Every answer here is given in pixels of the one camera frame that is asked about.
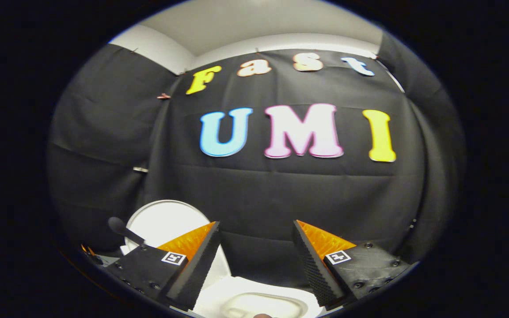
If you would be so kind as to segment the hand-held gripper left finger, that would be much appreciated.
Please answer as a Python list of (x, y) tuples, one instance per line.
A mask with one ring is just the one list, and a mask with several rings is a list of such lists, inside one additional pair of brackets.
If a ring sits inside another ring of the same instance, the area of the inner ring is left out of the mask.
[(162, 306), (188, 311), (220, 247), (220, 222), (210, 222), (159, 247), (141, 244), (106, 267), (109, 278)]

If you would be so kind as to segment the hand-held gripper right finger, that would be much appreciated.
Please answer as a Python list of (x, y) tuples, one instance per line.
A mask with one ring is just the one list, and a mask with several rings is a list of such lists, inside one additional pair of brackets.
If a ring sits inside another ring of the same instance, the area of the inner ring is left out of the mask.
[(352, 243), (301, 220), (293, 222), (292, 239), (309, 286), (325, 309), (366, 301), (412, 269), (376, 243)]

